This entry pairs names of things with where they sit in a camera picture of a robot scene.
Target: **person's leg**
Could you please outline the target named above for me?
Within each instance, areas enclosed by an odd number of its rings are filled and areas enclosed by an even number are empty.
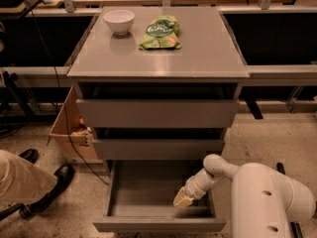
[[[57,177],[0,150],[0,201],[33,203],[57,185]]]

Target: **drawer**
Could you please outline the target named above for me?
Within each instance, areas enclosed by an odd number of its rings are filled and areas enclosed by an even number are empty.
[[[199,161],[118,161],[106,194],[99,232],[219,232],[211,194],[186,208],[173,206],[185,181],[202,167]]]
[[[238,100],[97,100],[78,99],[90,127],[223,128],[230,127]]]
[[[223,140],[94,140],[101,160],[197,160],[221,152]]]
[[[78,82],[84,99],[233,99],[237,82],[206,82],[202,78],[134,79]]]

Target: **cabinet top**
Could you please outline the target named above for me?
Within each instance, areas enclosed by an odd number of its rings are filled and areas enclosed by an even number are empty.
[[[103,16],[115,9],[135,13],[125,37],[114,35]],[[158,15],[173,15],[180,23],[179,50],[140,50],[147,26]],[[246,66],[216,8],[103,8],[68,76],[98,78],[241,78]]]

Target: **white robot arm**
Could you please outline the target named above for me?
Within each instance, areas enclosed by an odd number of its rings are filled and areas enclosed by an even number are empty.
[[[265,165],[235,166],[209,155],[174,199],[185,207],[200,199],[223,177],[232,181],[233,238],[291,238],[289,222],[309,220],[316,209],[311,190]]]

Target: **green snack bag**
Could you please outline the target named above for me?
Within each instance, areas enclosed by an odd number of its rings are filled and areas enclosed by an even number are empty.
[[[147,27],[139,49],[180,49],[176,35],[179,23],[174,16],[159,15]]]

